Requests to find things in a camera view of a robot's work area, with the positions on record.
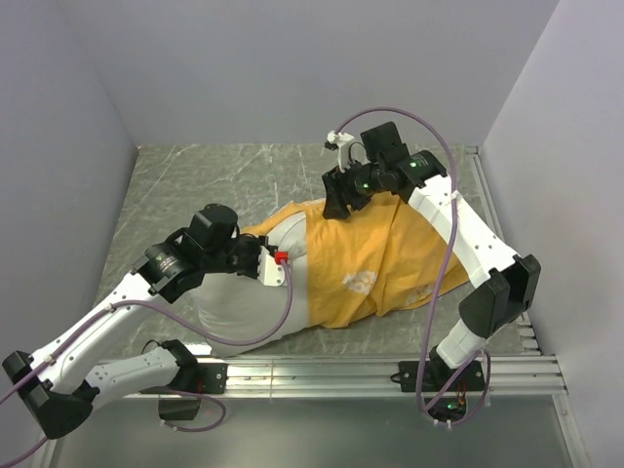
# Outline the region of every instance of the red object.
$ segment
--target red object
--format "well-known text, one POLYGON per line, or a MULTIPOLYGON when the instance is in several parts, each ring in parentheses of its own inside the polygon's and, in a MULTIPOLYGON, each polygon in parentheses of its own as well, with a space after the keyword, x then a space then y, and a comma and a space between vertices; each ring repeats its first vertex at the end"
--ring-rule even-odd
POLYGON ((280 265, 282 260, 285 262, 289 261, 289 253, 288 252, 275 252, 275 263, 280 265))

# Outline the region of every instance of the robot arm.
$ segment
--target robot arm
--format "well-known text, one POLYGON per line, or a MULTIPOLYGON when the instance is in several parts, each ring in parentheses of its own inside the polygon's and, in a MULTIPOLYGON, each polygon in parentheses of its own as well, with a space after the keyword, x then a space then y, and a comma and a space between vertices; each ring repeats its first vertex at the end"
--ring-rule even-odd
MULTIPOLYGON (((423 215, 448 243, 451 200, 457 203, 458 229, 453 252, 475 290, 459 304, 461 319, 431 352, 435 374, 444 382, 501 327, 531 306, 540 265, 532 255, 520 257, 505 245, 458 193, 450 189, 445 167, 429 151, 410 155, 392 122, 361 134, 369 163, 343 163, 323 175, 327 192, 324 217, 345 219, 361 210, 375 193, 390 191, 423 215)), ((326 147, 344 154, 340 143, 353 138, 339 134, 326 147)))
POLYGON ((196 388, 197 360, 178 340, 135 358, 98 362, 140 325, 150 313, 145 306, 175 302, 207 273, 284 284, 285 272, 272 257, 277 248, 266 237, 240 235, 237 222, 229 208, 207 205, 189 227, 147 249, 113 292, 68 331, 31 355, 16 351, 5 359, 3 368, 15 384, 44 367, 19 395, 49 439, 73 431, 93 410, 146 388, 196 388))

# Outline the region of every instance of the gray marble surface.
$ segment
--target gray marble surface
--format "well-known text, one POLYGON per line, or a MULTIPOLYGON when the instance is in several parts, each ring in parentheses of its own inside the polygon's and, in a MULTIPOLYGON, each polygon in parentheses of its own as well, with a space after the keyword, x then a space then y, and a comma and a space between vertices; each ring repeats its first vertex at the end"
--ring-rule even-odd
MULTIPOLYGON (((432 150, 446 162, 439 148, 432 150)), ((459 190, 481 216, 478 195, 464 148, 455 146, 459 190)), ((119 283, 145 248, 162 242, 175 229, 186 226, 193 214, 208 203, 233 208, 241 225, 256 224, 289 201, 303 202, 325 195, 321 174, 335 165, 335 153, 321 144, 191 144, 143 146, 119 217, 106 261, 97 300, 119 283)), ((457 304, 471 291, 464 285, 438 302, 431 343, 439 342, 458 318, 457 304)), ((251 353, 302 354, 406 354, 421 344, 427 306, 396 311, 383 318, 368 317, 341 330, 314 328, 269 343, 251 353)), ((183 296, 172 308, 199 324, 195 306, 183 296)), ((170 320, 154 315, 120 342, 109 358, 139 354, 149 339, 178 338, 202 343, 201 336, 170 320)), ((520 353, 522 340, 509 326, 491 341, 492 353, 520 353)))

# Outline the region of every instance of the white wall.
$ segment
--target white wall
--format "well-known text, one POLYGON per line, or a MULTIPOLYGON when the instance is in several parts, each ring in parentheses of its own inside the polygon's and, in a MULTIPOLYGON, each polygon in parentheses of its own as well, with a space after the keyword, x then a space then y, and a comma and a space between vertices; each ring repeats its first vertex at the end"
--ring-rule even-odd
POLYGON ((538 338, 600 468, 624 455, 622 18, 622 2, 562 0, 485 144, 505 234, 542 263, 538 338))
MULTIPOLYGON (((0 361, 91 308, 136 150, 59 6, 0 4, 0 361)), ((0 395, 9 380, 0 369, 0 395)), ((32 446, 0 408, 0 464, 32 446)))
POLYGON ((372 105, 483 143, 557 0, 58 3, 137 143, 320 141, 372 105))

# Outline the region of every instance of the orange cloth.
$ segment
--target orange cloth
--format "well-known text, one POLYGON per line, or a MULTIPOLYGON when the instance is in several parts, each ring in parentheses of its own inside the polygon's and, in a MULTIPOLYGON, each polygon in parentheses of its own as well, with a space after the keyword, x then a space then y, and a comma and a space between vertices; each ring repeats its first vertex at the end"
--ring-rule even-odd
MULTIPOLYGON (((310 326, 345 327, 431 299, 447 244, 422 215, 399 197, 381 193, 347 220, 326 220, 324 202, 290 203, 245 229, 266 235, 287 217, 305 212, 310 326)), ((442 293, 467 281, 453 255, 442 293)))

